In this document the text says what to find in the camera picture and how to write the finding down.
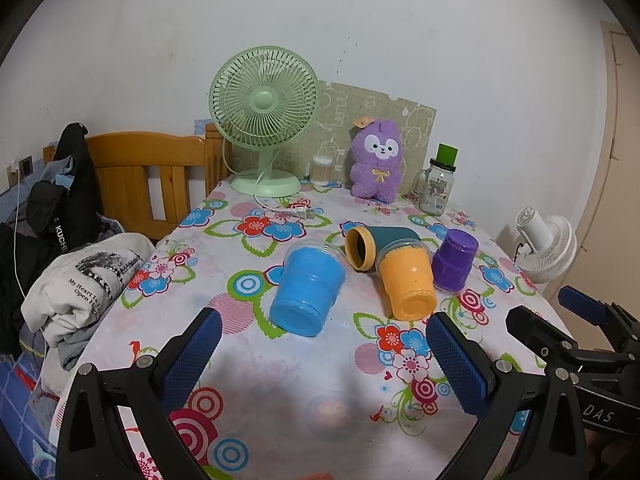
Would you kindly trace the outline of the orange plastic cup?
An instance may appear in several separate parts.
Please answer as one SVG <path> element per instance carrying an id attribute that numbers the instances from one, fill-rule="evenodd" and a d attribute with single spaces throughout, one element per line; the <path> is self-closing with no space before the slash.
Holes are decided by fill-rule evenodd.
<path id="1" fill-rule="evenodd" d="M 396 320 L 416 322 L 435 311 L 431 255 L 420 240 L 401 238 L 386 245 L 376 257 L 375 270 Z"/>

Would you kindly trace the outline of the purple plastic cup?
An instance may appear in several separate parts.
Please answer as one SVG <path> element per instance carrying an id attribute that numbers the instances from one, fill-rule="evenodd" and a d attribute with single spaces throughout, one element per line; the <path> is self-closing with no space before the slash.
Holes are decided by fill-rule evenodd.
<path id="1" fill-rule="evenodd" d="M 445 292 L 460 292 L 468 279 L 478 241 L 471 234 L 450 229 L 432 260 L 434 285 Z"/>

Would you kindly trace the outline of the teal cup yellow rim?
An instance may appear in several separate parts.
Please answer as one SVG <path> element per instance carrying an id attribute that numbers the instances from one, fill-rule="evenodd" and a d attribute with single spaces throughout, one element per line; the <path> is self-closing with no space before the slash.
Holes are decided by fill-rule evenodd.
<path id="1" fill-rule="evenodd" d="M 369 272 L 378 254 L 400 240 L 420 240 L 420 236 L 404 226 L 354 226 L 345 237 L 346 259 L 356 271 Z"/>

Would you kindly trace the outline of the blue plastic cup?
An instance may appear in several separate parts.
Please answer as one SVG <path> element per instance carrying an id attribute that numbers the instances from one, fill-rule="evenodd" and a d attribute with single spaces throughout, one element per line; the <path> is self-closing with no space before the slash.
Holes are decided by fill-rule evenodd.
<path id="1" fill-rule="evenodd" d="M 288 333 L 315 337 L 347 280 L 343 253 L 318 240 L 294 244 L 283 260 L 269 321 Z"/>

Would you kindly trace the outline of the beige door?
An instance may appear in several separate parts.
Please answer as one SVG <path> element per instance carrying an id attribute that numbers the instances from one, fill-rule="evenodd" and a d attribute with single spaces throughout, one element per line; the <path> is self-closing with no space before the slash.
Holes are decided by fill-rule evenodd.
<path id="1" fill-rule="evenodd" d="M 597 327 L 559 305 L 563 285 L 639 315 L 639 53 L 620 25 L 601 26 L 608 88 L 599 165 L 578 224 L 577 256 L 544 293 L 587 349 L 611 345 Z"/>

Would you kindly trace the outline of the white floor fan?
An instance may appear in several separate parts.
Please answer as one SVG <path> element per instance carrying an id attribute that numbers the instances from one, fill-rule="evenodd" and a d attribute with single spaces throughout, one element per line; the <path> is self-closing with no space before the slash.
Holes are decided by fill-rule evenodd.
<path id="1" fill-rule="evenodd" d="M 577 237 L 567 218 L 543 216 L 526 206 L 497 237 L 498 245 L 535 284 L 544 285 L 564 274 L 577 252 Z"/>

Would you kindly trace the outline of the white printed t-shirt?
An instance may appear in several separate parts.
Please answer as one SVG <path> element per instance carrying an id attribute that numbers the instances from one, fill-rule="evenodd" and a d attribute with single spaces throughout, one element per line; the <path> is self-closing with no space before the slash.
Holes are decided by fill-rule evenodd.
<path id="1" fill-rule="evenodd" d="M 56 258 L 21 306 L 29 330 L 49 346 L 95 323 L 154 252 L 139 233 L 120 233 Z"/>

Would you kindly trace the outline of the glass mason jar mug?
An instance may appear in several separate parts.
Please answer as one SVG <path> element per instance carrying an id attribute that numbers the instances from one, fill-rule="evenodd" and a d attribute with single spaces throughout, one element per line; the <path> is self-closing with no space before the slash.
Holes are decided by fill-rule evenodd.
<path id="1" fill-rule="evenodd" d="M 454 185 L 455 171 L 454 166 L 432 158 L 430 166 L 416 174 L 411 185 L 411 193 L 416 198 L 420 211 L 434 217 L 439 217 L 445 212 Z"/>

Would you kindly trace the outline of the floral tablecloth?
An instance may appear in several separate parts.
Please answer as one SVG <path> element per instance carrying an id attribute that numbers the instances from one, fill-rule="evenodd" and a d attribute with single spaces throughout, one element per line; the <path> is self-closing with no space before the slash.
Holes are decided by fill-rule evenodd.
<path id="1" fill-rule="evenodd" d="M 433 359 L 421 321 L 390 313 L 373 273 L 347 272 L 322 332 L 307 338 L 269 321 L 283 260 L 298 242 L 342 247 L 354 226 L 404 226 L 436 249 L 450 229 L 480 244 L 461 292 L 438 310 L 465 336 L 516 370 L 544 364 L 506 331 L 525 306 L 558 315 L 525 274 L 468 215 L 422 214 L 351 196 L 337 183 L 256 202 L 219 183 L 125 288 L 81 361 L 99 370 L 155 356 L 205 307 L 222 336 L 177 416 L 179 434 L 216 479 L 433 479 L 473 426 Z"/>

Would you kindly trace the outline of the green box on jar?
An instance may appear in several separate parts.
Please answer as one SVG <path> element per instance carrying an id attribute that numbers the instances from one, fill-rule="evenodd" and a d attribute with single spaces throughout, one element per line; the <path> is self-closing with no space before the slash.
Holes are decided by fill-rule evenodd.
<path id="1" fill-rule="evenodd" d="M 456 164 L 458 149 L 451 145 L 441 143 L 438 146 L 436 162 L 442 165 L 453 167 Z"/>

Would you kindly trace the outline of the purple plush toy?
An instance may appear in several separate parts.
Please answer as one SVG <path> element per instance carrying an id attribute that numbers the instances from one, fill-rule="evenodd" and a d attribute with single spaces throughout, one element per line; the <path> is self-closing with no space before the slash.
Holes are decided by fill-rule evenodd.
<path id="1" fill-rule="evenodd" d="M 358 132 L 350 147 L 350 194 L 364 200 L 374 198 L 391 203 L 396 200 L 402 181 L 400 163 L 404 150 L 398 125 L 390 119 L 361 117 L 355 127 Z"/>

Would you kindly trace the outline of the beige patterned foam board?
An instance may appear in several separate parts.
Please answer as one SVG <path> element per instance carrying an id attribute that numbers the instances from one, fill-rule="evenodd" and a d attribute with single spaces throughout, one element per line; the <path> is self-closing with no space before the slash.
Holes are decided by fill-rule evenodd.
<path id="1" fill-rule="evenodd" d="M 303 177 L 308 174 L 312 156 L 329 156 L 333 160 L 331 178 L 349 184 L 348 174 L 352 166 L 350 146 L 358 132 L 356 121 L 363 117 L 390 119 L 398 125 L 404 147 L 398 192 L 408 193 L 413 177 L 423 168 L 436 110 L 348 84 L 322 81 L 320 105 L 314 122 L 299 138 L 281 148 L 274 166 Z"/>

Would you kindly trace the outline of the cotton swab container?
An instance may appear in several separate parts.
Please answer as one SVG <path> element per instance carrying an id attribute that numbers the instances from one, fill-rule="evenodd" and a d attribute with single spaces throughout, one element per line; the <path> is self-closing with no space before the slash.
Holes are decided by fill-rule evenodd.
<path id="1" fill-rule="evenodd" d="M 326 155 L 312 156 L 309 167 L 309 181 L 314 185 L 325 186 L 331 180 L 333 158 Z"/>

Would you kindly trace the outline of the green desk fan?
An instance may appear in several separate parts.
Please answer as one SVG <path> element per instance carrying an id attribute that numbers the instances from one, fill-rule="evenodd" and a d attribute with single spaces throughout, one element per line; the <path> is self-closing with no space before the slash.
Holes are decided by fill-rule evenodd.
<path id="1" fill-rule="evenodd" d="M 280 198 L 300 190 L 294 174 L 273 164 L 277 150 L 312 124 L 319 102 L 316 73 L 288 49 L 249 48 L 221 66 L 209 87 L 210 117 L 224 140 L 258 154 L 255 169 L 235 171 L 236 192 Z"/>

